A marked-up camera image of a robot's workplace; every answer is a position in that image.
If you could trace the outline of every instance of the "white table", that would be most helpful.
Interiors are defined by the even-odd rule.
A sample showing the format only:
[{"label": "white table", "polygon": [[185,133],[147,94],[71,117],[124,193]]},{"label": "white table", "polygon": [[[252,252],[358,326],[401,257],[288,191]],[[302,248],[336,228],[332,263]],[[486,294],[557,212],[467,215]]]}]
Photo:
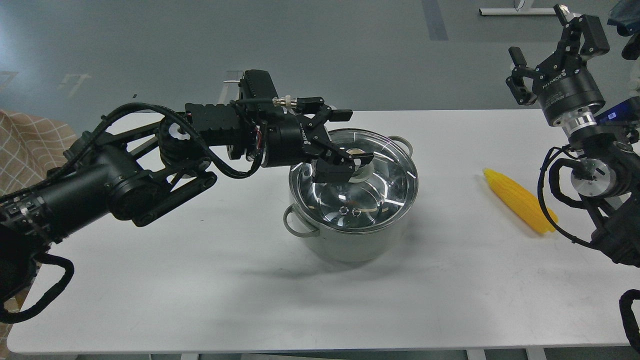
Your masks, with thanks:
[{"label": "white table", "polygon": [[[90,354],[627,344],[618,298],[640,286],[639,270],[560,234],[538,236],[482,175],[490,167],[535,190],[547,149],[566,143],[540,110],[356,112],[350,123],[330,124],[346,126],[401,135],[415,149],[420,190],[411,228],[379,259],[325,262],[290,235],[282,225],[286,168],[263,168],[245,180],[220,175],[213,188],[148,227],[108,215],[54,246],[76,275],[41,315],[13,327],[9,348]],[[561,225],[588,238],[585,211],[550,195],[548,203]],[[45,266],[25,306],[60,275]]]}]

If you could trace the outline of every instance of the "table leg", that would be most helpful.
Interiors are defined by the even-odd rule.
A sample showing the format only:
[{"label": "table leg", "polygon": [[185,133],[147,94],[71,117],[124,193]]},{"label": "table leg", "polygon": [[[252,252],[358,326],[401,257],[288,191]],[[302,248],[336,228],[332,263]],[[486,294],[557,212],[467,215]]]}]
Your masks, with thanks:
[{"label": "table leg", "polygon": [[200,354],[194,352],[188,352],[186,354],[180,355],[180,360],[198,360],[200,358]]},{"label": "table leg", "polygon": [[527,358],[529,360],[547,360],[545,348],[543,347],[528,347],[525,350],[527,351]]},{"label": "table leg", "polygon": [[470,349],[467,350],[467,359],[468,360],[486,360],[486,356],[484,355],[483,349]]}]

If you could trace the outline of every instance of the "stainless steel pot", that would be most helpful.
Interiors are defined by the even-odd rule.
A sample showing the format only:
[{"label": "stainless steel pot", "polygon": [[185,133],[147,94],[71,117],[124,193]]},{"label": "stainless steel pot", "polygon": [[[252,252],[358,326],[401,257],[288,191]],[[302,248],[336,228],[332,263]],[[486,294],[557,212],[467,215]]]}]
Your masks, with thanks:
[{"label": "stainless steel pot", "polygon": [[[321,256],[339,261],[376,258],[406,230],[405,214],[418,192],[413,148],[399,136],[385,137],[361,129],[338,129],[329,135],[340,148],[350,153],[373,152],[374,159],[348,183],[313,183],[311,165],[291,167],[292,204],[285,210],[284,226]],[[291,213],[308,232],[301,233],[288,224]]]}]

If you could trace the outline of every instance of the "glass lid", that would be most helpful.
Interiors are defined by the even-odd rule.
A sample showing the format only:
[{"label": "glass lid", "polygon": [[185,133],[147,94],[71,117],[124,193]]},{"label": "glass lid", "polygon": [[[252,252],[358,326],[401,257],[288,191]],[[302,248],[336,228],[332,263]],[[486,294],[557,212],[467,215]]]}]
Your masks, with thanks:
[{"label": "glass lid", "polygon": [[329,136],[350,154],[372,152],[374,159],[348,183],[313,183],[310,164],[291,167],[289,186],[300,208],[314,220],[347,232],[376,230],[404,215],[415,200],[418,175],[402,148],[361,129],[333,130]]}]

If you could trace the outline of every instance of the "corn cob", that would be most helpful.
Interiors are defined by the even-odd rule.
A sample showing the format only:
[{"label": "corn cob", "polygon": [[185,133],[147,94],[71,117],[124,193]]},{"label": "corn cob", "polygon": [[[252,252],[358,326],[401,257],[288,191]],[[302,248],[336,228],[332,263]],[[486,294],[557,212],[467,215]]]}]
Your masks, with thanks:
[{"label": "corn cob", "polygon": [[[528,192],[527,189],[504,174],[491,170],[490,168],[484,168],[483,172],[491,190],[493,190],[514,213],[524,220],[531,229],[534,229],[540,234],[556,230],[542,213],[538,198]],[[557,222],[558,217],[556,214],[549,208],[547,208],[547,210],[551,218]]]}]

